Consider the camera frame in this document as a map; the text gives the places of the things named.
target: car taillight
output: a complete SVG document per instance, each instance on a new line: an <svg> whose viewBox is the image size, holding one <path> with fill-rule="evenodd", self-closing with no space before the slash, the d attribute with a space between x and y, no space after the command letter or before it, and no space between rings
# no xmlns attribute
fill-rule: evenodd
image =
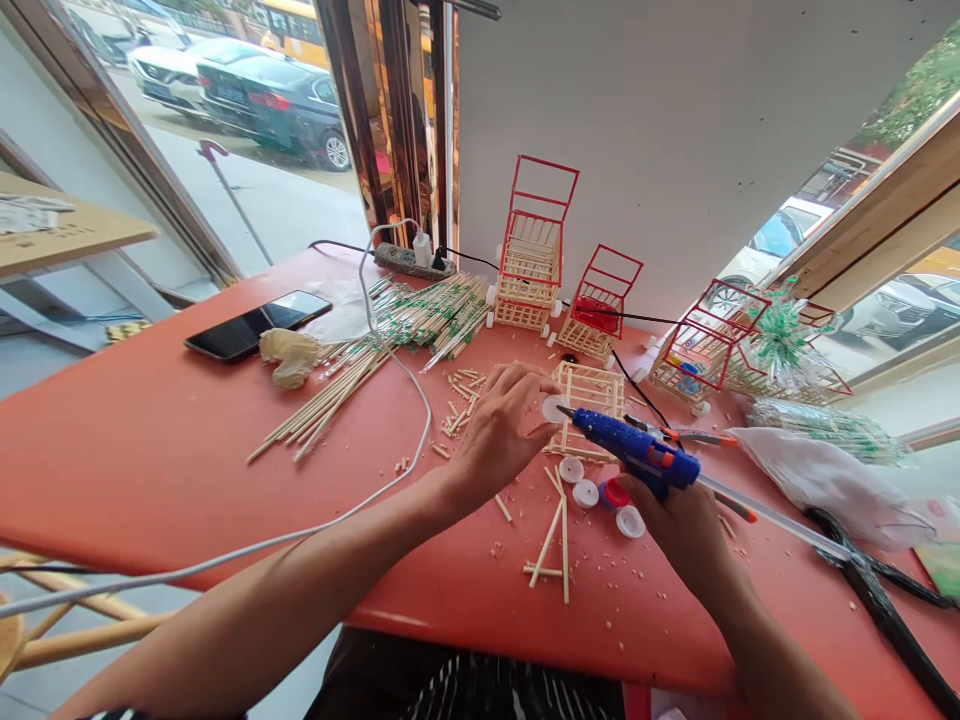
<svg viewBox="0 0 960 720"><path fill-rule="evenodd" d="M247 97L250 98L250 102L255 105L266 105L268 108L279 110L280 112L286 112L290 109L289 100L283 95L278 95L269 90L264 93L247 93Z"/></svg>

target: sidewalk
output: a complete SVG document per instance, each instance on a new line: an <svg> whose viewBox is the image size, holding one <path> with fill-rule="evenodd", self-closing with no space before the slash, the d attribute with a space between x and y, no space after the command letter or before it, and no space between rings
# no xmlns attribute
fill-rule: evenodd
<svg viewBox="0 0 960 720"><path fill-rule="evenodd" d="M249 277L266 270L267 261L219 178L197 153L199 145L146 129L241 271ZM237 155L218 156L217 163L275 263L321 238L366 245L370 229L359 191L337 190Z"/></svg>

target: forearm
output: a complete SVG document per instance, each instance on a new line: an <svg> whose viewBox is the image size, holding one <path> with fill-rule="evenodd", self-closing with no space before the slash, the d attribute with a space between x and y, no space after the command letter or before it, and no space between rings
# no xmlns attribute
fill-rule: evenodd
<svg viewBox="0 0 960 720"><path fill-rule="evenodd" d="M55 713L133 707L164 718L242 714L400 559L460 518L443 473L260 561L155 630Z"/></svg>
<svg viewBox="0 0 960 720"><path fill-rule="evenodd" d="M738 588L708 607L733 656L757 718L855 720L843 693L784 631L752 588Z"/></svg>

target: white cable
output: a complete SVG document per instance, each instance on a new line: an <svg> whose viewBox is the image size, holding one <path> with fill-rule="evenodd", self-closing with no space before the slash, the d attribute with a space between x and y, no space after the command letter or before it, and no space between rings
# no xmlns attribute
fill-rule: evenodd
<svg viewBox="0 0 960 720"><path fill-rule="evenodd" d="M427 442L427 435L430 432L430 423L433 422L433 411L430 409L430 401L427 399L426 393L423 391L420 383L417 381L417 376L414 375L410 369L400 362L393 350L390 348L389 344L384 342L383 338L377 332L376 323L374 322L373 307L370 305L370 295L367 292L367 284L363 280L363 264L369 255L370 248L373 245L373 239L377 236L377 233L381 230L386 230L389 228L397 228L405 223L412 223L416 225L417 230L421 230L420 226L416 221L409 218L401 220L398 223L392 225L378 225L373 229L373 232L370 233L370 240L367 242L367 247L364 249L363 257L360 260L360 287L363 290L363 300L364 305L367 310L367 325L370 327L370 332L373 337L376 339L379 347L385 349L390 357L404 369L404 372L410 376L410 379L413 381L413 384L417 388L417 392L420 393L420 398L423 400L423 405L427 409L427 422L423 426L423 435L420 438L420 444L417 446L417 452L413 456L413 462L410 464L410 467L407 468L406 472L402 473L399 477L394 480L391 480L382 488L377 490L373 495L368 497L366 500L361 502L352 510L348 510L340 517L330 522L323 523L322 525L317 525L316 527L307 528L306 530L297 530L296 532L288 533L286 535L280 535L278 537L272 538L270 540L264 540L263 542L256 543L255 545L249 545L245 548L240 548L239 550L233 550L228 552L220 557L215 557L212 560L206 560L205 562L193 565L182 570L172 570L165 573L156 573L154 575L141 575L140 577L125 578L123 580L117 580L115 582L103 583L101 585L91 585L85 588L79 588L76 590L65 590L63 592L50 593L48 595L43 595L37 598L31 598L29 600L20 600L18 602L9 603L7 605L0 605L0 619L10 617L12 615L18 615L20 613L31 612L33 610L40 610L45 607L50 607L51 605L60 605L62 603L76 602L77 600L82 600L83 598L90 597L91 595L99 595L100 593L116 593L121 590L132 590L133 588L146 587L148 585L158 585L158 584L171 584L179 580L183 580L190 575L196 575L197 573L206 572L207 570L212 570L218 565L223 565L224 563L231 562L238 558L242 558L251 553L259 552L261 550L267 550L277 545L281 545L292 540L299 540L301 538L314 535L321 530L326 530L328 527L333 527L339 522L343 522L348 517L356 515L358 512L363 510L367 505L372 503L374 500L379 498L385 492L394 487L397 483L404 480L410 473L413 472L413 469L417 466L417 461L420 459L421 453L423 453L424 445Z"/></svg>

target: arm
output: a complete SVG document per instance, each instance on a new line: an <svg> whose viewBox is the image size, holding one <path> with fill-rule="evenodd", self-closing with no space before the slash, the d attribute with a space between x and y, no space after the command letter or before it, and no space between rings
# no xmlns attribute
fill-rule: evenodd
<svg viewBox="0 0 960 720"><path fill-rule="evenodd" d="M210 590L91 680L51 720L134 708L163 718L236 717L270 692L407 553L506 487L557 426L520 421L539 368L491 372L453 459L402 492Z"/></svg>
<svg viewBox="0 0 960 720"><path fill-rule="evenodd" d="M710 613L733 656L743 693L760 718L856 720L837 686L787 635L757 596L720 533L713 493L671 490L661 505L642 482L617 482L640 509L680 579Z"/></svg>

